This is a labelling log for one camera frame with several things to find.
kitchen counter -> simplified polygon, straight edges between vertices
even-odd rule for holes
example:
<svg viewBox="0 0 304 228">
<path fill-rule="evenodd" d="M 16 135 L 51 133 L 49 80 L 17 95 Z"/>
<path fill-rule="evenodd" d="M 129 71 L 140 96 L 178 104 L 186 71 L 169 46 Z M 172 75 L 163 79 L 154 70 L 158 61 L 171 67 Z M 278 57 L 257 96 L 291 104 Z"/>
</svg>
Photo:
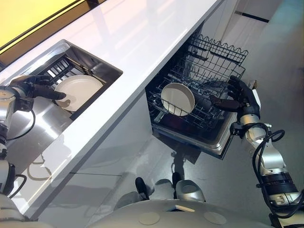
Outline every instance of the kitchen counter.
<svg viewBox="0 0 304 228">
<path fill-rule="evenodd" d="M 176 50 L 221 0 L 108 0 L 54 34 L 0 73 L 3 82 L 66 39 L 123 74 L 42 153 L 51 176 L 28 178 L 13 201 L 30 216 L 88 154 Z M 21 179 L 15 181 L 16 187 Z"/>
</svg>

dishwasher rack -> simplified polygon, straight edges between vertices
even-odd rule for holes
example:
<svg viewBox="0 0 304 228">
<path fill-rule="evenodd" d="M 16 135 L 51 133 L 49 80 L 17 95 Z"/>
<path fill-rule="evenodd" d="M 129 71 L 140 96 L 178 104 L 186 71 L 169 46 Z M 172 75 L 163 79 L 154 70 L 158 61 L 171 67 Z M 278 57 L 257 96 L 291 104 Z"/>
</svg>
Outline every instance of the dishwasher rack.
<svg viewBox="0 0 304 228">
<path fill-rule="evenodd" d="M 218 120 L 224 118 L 225 112 L 213 107 L 209 96 L 228 98 L 229 77 L 242 77 L 245 69 L 241 64 L 248 51 L 196 34 L 184 45 L 187 45 L 184 55 L 165 75 L 159 72 L 152 81 L 154 86 L 147 91 L 150 115 L 156 124 L 165 115 L 172 115 L 163 107 L 164 102 L 169 104 L 170 109 L 185 112 L 161 98 L 162 89 L 167 84 L 182 83 L 194 94 L 195 107 L 191 113 L 186 112 L 186 116 L 176 117 L 198 129 L 210 131 L 216 127 Z"/>
</svg>

cable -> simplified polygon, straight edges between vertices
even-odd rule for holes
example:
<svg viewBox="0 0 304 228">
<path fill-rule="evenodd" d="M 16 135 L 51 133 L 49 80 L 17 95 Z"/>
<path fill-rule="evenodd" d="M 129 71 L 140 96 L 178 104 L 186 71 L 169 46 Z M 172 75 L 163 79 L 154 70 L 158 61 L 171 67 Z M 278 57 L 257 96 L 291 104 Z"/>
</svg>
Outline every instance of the cable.
<svg viewBox="0 0 304 228">
<path fill-rule="evenodd" d="M 11 195 L 9 196 L 10 199 L 13 198 L 13 197 L 22 189 L 22 187 L 24 186 L 25 182 L 26 182 L 27 179 L 28 179 L 28 178 L 27 178 L 25 175 L 23 175 L 23 174 L 16 174 L 16 177 L 23 177 L 23 182 L 20 184 L 19 188 L 17 188 L 17 190 L 16 190 L 13 194 L 11 194 Z"/>
<path fill-rule="evenodd" d="M 253 166 L 253 170 L 255 172 L 255 175 L 259 181 L 259 184 L 261 186 L 261 190 L 262 190 L 262 194 L 263 194 L 263 198 L 264 198 L 264 201 L 266 203 L 266 205 L 269 207 L 271 213 L 275 216 L 277 216 L 278 218 L 281 218 L 281 219 L 287 219 L 287 218 L 290 218 L 291 216 L 293 216 L 296 211 L 302 206 L 302 204 L 304 203 L 304 190 L 301 191 L 301 194 L 299 196 L 299 202 L 296 206 L 294 206 L 293 210 L 291 212 L 289 212 L 287 215 L 278 215 L 277 212 L 279 211 L 276 211 L 271 203 L 270 203 L 270 200 L 268 199 L 267 197 L 267 192 L 266 192 L 266 188 L 265 188 L 265 185 L 263 184 L 262 182 L 262 178 L 261 178 L 261 175 L 260 175 L 260 169 L 261 169 L 261 161 L 262 161 L 262 155 L 263 155 L 263 152 L 264 152 L 264 148 L 266 146 L 266 143 L 271 139 L 273 142 L 277 142 L 279 141 L 280 139 L 283 138 L 283 136 L 285 135 L 285 131 L 284 130 L 278 130 L 274 133 L 270 133 L 269 134 L 269 130 L 268 130 L 268 127 L 264 124 L 264 123 L 254 123 L 254 124 L 250 124 L 249 127 L 247 128 L 247 130 L 249 130 L 250 128 L 254 127 L 254 126 L 260 126 L 261 128 L 263 128 L 265 130 L 265 136 L 264 136 L 264 139 L 263 141 L 258 145 L 258 147 L 256 148 L 254 154 L 253 154 L 253 157 L 252 157 L 252 166 Z M 259 158 L 258 158 L 258 167 L 256 166 L 256 159 L 257 159 L 257 154 L 259 154 Z"/>
<path fill-rule="evenodd" d="M 26 132 L 24 132 L 23 134 L 21 134 L 21 135 L 19 135 L 19 136 L 16 136 L 16 137 L 14 137 L 14 138 L 11 138 L 11 139 L 7 139 L 6 141 L 11 141 L 11 140 L 15 140 L 15 139 L 21 138 L 21 137 L 23 137 L 24 135 L 26 135 L 27 133 L 29 133 L 29 132 L 34 128 L 35 122 L 36 122 L 36 115 L 35 115 L 35 113 L 34 113 L 33 110 L 31 110 L 30 112 L 33 114 L 33 123 L 32 123 L 32 125 L 31 125 L 31 127 L 30 127 Z"/>
</svg>

dish rack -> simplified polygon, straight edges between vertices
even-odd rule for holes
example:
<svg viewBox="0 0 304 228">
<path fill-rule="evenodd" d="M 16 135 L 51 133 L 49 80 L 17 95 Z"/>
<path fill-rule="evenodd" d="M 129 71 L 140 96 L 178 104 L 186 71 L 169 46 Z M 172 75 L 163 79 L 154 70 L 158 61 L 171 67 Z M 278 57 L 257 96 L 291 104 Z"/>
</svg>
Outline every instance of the dish rack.
<svg viewBox="0 0 304 228">
<path fill-rule="evenodd" d="M 200 130 L 210 131 L 219 119 L 224 118 L 225 112 L 213 107 L 209 96 L 213 94 L 222 99 L 228 98 L 229 77 L 242 77 L 245 68 L 241 64 L 248 51 L 197 34 L 192 35 L 184 45 L 187 47 L 184 55 L 165 74 L 159 72 L 153 79 L 152 89 L 147 91 L 150 115 L 155 123 L 159 123 L 164 115 L 172 115 L 162 105 L 164 100 L 161 92 L 169 83 L 181 83 L 192 91 L 195 107 L 192 112 L 186 112 L 188 115 L 178 117 Z M 178 108 L 165 102 L 173 110 Z"/>
<path fill-rule="evenodd" d="M 55 61 L 50 60 L 48 63 L 49 65 L 47 67 L 44 67 L 42 70 L 36 70 L 34 74 L 51 76 L 52 79 L 50 80 L 47 87 L 53 90 L 66 78 L 76 75 L 92 76 L 98 79 L 103 85 L 106 84 L 106 81 L 104 81 L 101 77 L 96 76 L 92 70 L 74 61 L 67 55 L 62 55 L 60 58 L 56 58 Z"/>
</svg>

stainless steel sink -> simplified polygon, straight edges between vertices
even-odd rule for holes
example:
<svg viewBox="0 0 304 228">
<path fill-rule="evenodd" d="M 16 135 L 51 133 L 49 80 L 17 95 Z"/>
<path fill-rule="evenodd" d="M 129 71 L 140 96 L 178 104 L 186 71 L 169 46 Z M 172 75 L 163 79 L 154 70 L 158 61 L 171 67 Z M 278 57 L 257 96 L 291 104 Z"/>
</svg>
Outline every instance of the stainless steel sink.
<svg viewBox="0 0 304 228">
<path fill-rule="evenodd" d="M 34 128 L 22 138 L 7 143 L 9 150 L 7 160 L 15 164 L 16 173 L 23 172 L 122 73 L 118 68 L 62 40 L 2 83 L 7 85 L 18 75 L 50 75 L 53 80 L 48 86 L 55 88 L 67 77 L 88 75 L 97 78 L 103 84 L 103 87 L 75 112 L 63 110 L 49 99 L 35 98 Z M 31 123 L 31 113 L 16 112 L 12 118 L 8 137 L 22 134 Z"/>
</svg>

